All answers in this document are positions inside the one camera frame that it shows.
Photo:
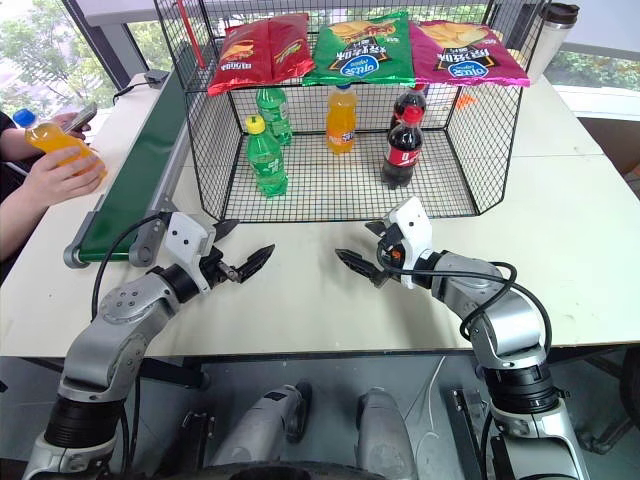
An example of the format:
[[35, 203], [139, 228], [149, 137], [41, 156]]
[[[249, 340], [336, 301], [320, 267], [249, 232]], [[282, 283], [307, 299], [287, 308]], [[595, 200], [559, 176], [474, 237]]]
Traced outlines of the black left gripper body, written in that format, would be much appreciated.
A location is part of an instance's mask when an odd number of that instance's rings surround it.
[[226, 281], [240, 282], [239, 272], [223, 261], [223, 252], [217, 247], [212, 247], [209, 254], [199, 260], [199, 270], [210, 289]]

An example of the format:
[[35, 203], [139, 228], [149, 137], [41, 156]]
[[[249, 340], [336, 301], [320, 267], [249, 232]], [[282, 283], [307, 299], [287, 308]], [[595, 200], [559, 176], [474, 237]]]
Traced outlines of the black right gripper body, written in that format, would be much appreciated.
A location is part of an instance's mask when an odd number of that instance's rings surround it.
[[381, 250], [380, 265], [386, 265], [396, 269], [404, 267], [404, 247], [402, 245], [403, 235], [397, 224], [392, 224], [384, 230], [378, 247]]

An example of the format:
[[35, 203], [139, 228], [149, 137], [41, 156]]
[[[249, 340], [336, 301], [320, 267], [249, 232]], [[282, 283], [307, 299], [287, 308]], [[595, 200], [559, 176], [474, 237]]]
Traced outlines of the person's right hand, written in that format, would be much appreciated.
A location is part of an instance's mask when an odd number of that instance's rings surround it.
[[44, 208], [93, 192], [106, 168], [92, 152], [82, 156], [79, 147], [45, 154], [31, 168], [23, 188], [28, 202]]

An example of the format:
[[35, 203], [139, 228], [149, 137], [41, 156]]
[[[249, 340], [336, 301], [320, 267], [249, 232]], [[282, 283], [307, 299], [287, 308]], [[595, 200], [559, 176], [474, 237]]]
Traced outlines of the person's left hand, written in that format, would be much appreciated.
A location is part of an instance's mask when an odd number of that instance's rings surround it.
[[85, 133], [91, 130], [90, 121], [95, 117], [95, 113], [82, 116], [79, 112], [60, 113], [51, 118], [63, 131], [87, 142]]

